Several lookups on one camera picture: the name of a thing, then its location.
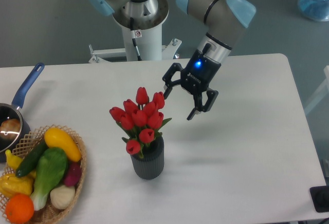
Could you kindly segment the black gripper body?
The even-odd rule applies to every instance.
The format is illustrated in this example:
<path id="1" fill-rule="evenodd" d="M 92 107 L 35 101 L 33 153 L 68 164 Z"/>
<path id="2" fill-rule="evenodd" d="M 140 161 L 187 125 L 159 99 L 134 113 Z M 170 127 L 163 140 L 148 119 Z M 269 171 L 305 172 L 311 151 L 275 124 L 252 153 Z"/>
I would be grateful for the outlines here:
<path id="1" fill-rule="evenodd" d="M 193 96 L 202 95 L 206 91 L 212 91 L 218 95 L 218 91 L 211 89 L 209 84 L 220 67 L 221 63 L 206 58 L 199 50 L 196 50 L 186 67 L 180 72 L 180 85 Z"/>

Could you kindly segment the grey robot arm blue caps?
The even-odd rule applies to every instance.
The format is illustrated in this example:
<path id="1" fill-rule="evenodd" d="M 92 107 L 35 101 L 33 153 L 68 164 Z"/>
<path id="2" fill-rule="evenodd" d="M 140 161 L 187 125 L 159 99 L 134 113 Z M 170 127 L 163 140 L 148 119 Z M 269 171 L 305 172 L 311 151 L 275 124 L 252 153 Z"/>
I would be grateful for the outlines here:
<path id="1" fill-rule="evenodd" d="M 162 24 L 167 19 L 167 0 L 89 0 L 104 16 L 113 16 L 122 28 L 128 61 L 160 60 Z M 172 64 L 163 76 L 164 96 L 174 86 L 181 86 L 193 96 L 194 108 L 189 114 L 211 109 L 218 92 L 210 82 L 252 21 L 256 8 L 246 0 L 176 0 L 185 14 L 208 27 L 185 67 Z"/>

